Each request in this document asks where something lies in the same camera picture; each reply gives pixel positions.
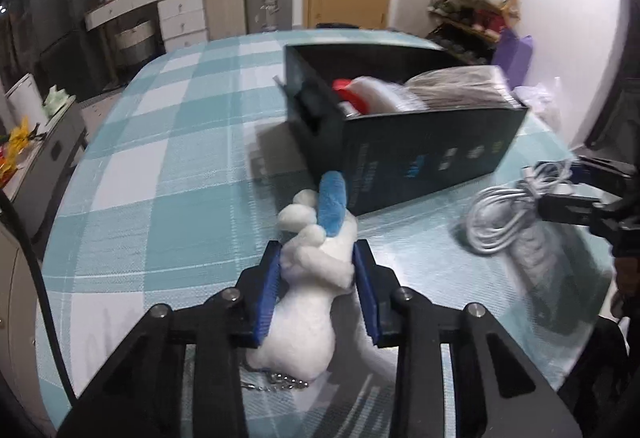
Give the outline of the person's right hand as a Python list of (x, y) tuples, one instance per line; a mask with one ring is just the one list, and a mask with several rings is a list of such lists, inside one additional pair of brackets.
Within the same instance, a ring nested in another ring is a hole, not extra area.
[(634, 257), (614, 259), (615, 293), (611, 300), (611, 313), (616, 320), (625, 317), (624, 303), (631, 299), (639, 287), (639, 260)]

